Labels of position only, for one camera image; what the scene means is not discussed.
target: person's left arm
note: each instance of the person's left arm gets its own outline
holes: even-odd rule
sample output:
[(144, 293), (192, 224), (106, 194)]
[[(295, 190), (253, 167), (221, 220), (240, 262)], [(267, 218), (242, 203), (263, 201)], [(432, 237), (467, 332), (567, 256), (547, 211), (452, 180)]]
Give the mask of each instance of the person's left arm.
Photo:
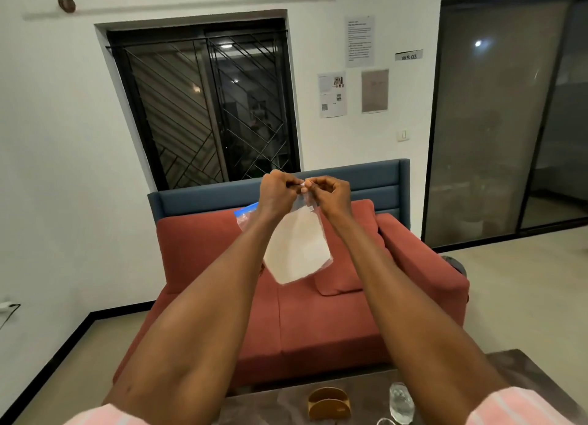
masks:
[(263, 177), (246, 230), (159, 316), (104, 403), (150, 425), (214, 420), (245, 337), (263, 255), (302, 183), (280, 171)]

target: person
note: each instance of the person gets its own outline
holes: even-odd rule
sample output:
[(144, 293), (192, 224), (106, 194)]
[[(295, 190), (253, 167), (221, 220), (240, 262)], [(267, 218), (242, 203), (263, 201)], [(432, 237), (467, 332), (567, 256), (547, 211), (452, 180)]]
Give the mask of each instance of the person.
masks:
[[(348, 248), (392, 361), (427, 424), (488, 425), (489, 418), (530, 423), (522, 418), (530, 416), (517, 407), (521, 404), (539, 405), (565, 421), (536, 394), (510, 392), (467, 333), (372, 242), (353, 219), (349, 183), (328, 176), (303, 181), (274, 170), (262, 178), (258, 208), (246, 230), (159, 316), (105, 405), (70, 422), (213, 422), (245, 336), (269, 239), (297, 195), (307, 191)], [(519, 416), (509, 419), (513, 411)]]

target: light switch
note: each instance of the light switch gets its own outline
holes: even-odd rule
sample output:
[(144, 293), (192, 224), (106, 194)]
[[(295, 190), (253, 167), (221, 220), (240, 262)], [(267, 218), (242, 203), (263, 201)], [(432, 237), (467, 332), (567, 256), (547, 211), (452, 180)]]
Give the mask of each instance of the light switch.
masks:
[(410, 139), (410, 134), (408, 132), (408, 130), (403, 129), (403, 130), (399, 130), (396, 131), (396, 139), (398, 141), (406, 141)]

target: electrical cord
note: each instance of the electrical cord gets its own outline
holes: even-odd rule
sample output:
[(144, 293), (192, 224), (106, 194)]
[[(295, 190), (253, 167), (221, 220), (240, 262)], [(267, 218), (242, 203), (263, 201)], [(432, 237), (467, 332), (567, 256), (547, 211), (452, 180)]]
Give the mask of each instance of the electrical cord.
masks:
[(6, 317), (6, 320), (4, 320), (3, 323), (0, 325), (0, 329), (2, 329), (4, 327), (6, 322), (8, 320), (10, 320), (10, 317), (12, 317), (12, 314), (14, 314), (14, 312), (16, 312), (20, 306), (21, 306), (20, 304), (11, 304), (9, 306), (9, 307), (14, 307), (14, 309), (11, 310), (10, 314), (8, 314), (8, 317)]

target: ziplock bag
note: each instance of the ziplock bag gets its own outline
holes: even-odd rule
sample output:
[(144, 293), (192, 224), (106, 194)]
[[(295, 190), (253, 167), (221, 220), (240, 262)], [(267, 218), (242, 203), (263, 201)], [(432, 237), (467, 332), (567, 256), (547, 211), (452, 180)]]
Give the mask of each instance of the ziplock bag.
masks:
[[(257, 206), (251, 204), (235, 212), (241, 230)], [(263, 263), (280, 284), (305, 278), (333, 263), (312, 193), (298, 195), (290, 213), (274, 230)]]

